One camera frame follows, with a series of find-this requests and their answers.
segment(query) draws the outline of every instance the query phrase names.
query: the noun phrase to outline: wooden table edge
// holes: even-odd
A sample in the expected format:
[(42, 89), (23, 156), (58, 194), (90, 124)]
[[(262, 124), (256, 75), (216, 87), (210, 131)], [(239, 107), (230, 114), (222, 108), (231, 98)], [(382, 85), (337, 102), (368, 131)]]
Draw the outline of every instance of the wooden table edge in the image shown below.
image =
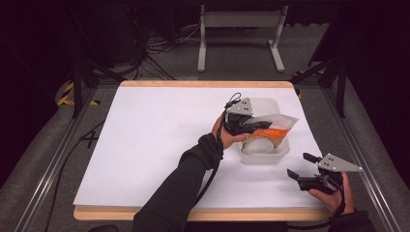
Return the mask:
[[(139, 207), (75, 206), (78, 220), (133, 220)], [(325, 208), (306, 209), (193, 209), (189, 221), (319, 221), (329, 218)]]
[(293, 88), (289, 81), (126, 80), (120, 87)]

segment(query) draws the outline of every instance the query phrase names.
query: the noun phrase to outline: table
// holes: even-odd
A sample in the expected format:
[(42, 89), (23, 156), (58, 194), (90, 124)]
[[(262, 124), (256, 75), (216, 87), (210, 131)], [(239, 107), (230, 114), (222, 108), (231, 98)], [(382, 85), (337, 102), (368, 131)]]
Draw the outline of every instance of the table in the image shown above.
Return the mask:
[[(176, 167), (181, 154), (194, 145), (200, 135), (210, 131), (224, 104), (236, 92), (241, 92), (243, 98), (275, 95), (281, 113), (293, 114), (300, 119), (287, 135), (291, 150), (276, 166), (244, 165), (239, 162), (239, 146), (232, 145), (224, 151), (219, 173), (192, 209), (189, 220), (290, 221), (328, 218), (329, 214), (322, 203), (307, 192), (299, 191), (297, 183), (286, 174), (286, 167), (301, 176), (317, 173), (315, 165), (307, 165), (308, 162), (303, 160), (302, 152), (320, 155), (293, 85), (286, 81), (123, 82), (78, 189), (74, 201), (75, 218), (131, 220)], [(165, 98), (164, 94), (169, 93), (172, 96)], [(176, 107), (179, 102), (184, 105)], [(150, 184), (141, 182), (147, 176), (152, 179)], [(250, 194), (257, 199), (249, 199)]]

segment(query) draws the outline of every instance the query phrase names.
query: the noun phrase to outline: black cable on floor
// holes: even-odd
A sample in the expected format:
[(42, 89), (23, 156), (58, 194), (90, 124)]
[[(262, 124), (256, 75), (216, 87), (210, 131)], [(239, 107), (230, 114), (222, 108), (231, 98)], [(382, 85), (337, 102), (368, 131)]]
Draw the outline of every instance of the black cable on floor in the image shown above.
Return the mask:
[(66, 166), (67, 160), (69, 160), (70, 155), (73, 153), (74, 149), (78, 146), (78, 144), (85, 138), (87, 137), (90, 133), (92, 133), (96, 128), (98, 128), (99, 126), (101, 126), (103, 123), (105, 122), (105, 120), (103, 120), (102, 122), (98, 123), (95, 127), (93, 127), (91, 130), (89, 130), (87, 133), (85, 133), (84, 135), (82, 135), (78, 141), (74, 144), (74, 146), (70, 149), (69, 153), (67, 154), (66, 158), (64, 159), (63, 165), (60, 168), (60, 171), (58, 173), (58, 177), (57, 177), (57, 183), (55, 186), (55, 190), (54, 190), (54, 195), (52, 198), (52, 202), (51, 202), (51, 207), (50, 207), (50, 211), (48, 212), (48, 217), (47, 217), (47, 222), (45, 224), (45, 228), (44, 228), (44, 232), (48, 231), (48, 226), (50, 224), (51, 221), (51, 216), (52, 213), (54, 211), (54, 205), (55, 205), (55, 201), (57, 199), (57, 191), (58, 191), (58, 187), (60, 186), (60, 181), (61, 181), (61, 176), (63, 174), (63, 170), (64, 167)]

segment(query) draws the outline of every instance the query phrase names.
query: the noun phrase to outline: human hand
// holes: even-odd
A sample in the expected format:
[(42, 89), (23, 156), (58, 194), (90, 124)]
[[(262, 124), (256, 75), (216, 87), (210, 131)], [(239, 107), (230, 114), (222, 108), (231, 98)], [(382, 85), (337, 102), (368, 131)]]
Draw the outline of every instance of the human hand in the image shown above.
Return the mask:
[[(352, 189), (350, 187), (350, 182), (347, 177), (346, 172), (342, 172), (341, 176), (343, 177), (343, 187), (344, 187), (344, 203), (346, 206), (344, 207), (342, 215), (347, 215), (355, 212), (355, 205), (353, 202), (353, 194), (352, 194)], [(310, 189), (308, 193), (320, 201), (322, 201), (326, 208), (332, 213), (332, 215), (335, 214), (335, 211), (337, 210), (337, 207), (340, 205), (341, 202), (341, 194), (340, 191), (337, 191), (332, 194), (326, 194), (318, 189)]]
[[(217, 121), (214, 123), (214, 127), (212, 128), (212, 134), (214, 135), (215, 138), (217, 138), (218, 129), (219, 129), (220, 123), (221, 123), (221, 117), (222, 116), (219, 116)], [(220, 139), (222, 140), (223, 150), (230, 147), (234, 142), (244, 141), (248, 137), (249, 137), (248, 133), (242, 133), (242, 134), (238, 134), (236, 136), (232, 136), (228, 131), (226, 131), (224, 126), (221, 126)]]

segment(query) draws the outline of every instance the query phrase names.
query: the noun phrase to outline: metal rod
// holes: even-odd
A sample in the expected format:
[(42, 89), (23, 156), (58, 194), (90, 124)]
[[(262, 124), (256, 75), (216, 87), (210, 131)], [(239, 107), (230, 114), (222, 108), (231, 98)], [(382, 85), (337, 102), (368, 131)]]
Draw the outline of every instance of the metal rod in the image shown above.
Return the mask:
[(18, 225), (15, 227), (15, 232), (29, 231), (31, 224), (36, 218), (37, 213), (39, 212), (39, 209), (41, 208), (44, 199), (47, 196), (47, 193), (56, 175), (58, 174), (58, 171), (62, 167), (64, 159), (68, 155), (68, 145), (70, 144), (73, 134), (76, 128), (78, 127), (78, 124), (81, 121), (82, 116), (84, 115), (88, 102), (90, 102), (90, 100), (93, 98), (95, 92), (95, 89), (87, 89), (83, 102), (83, 105), (85, 105), (85, 107), (82, 107), (82, 109), (78, 112), (77, 117), (73, 118), (70, 121), (69, 126), (63, 136), (63, 139), (58, 145), (58, 148), (54, 153), (54, 156), (50, 164), (48, 165), (47, 170), (45, 171), (43, 177), (37, 185), (37, 188), (34, 191), (33, 196), (31, 197), (31, 200), (28, 203), (23, 215), (21, 216)]
[(377, 184), (373, 174), (371, 173), (370, 168), (367, 165), (365, 156), (363, 155), (359, 145), (357, 144), (352, 131), (349, 129), (345, 120), (338, 116), (337, 109), (335, 108), (335, 97), (333, 96), (332, 91), (330, 89), (322, 89), (322, 91), (325, 99), (327, 100), (329, 106), (333, 111), (335, 118), (337, 119), (338, 125), (340, 126), (349, 144), (352, 159), (364, 169), (364, 171), (361, 173), (362, 180), (371, 200), (373, 201), (374, 207), (376, 208), (376, 211), (386, 228), (386, 231), (401, 232), (401, 229), (398, 226), (397, 221), (395, 220), (395, 216), (390, 210), (390, 207), (386, 202), (386, 199), (381, 192), (379, 185)]

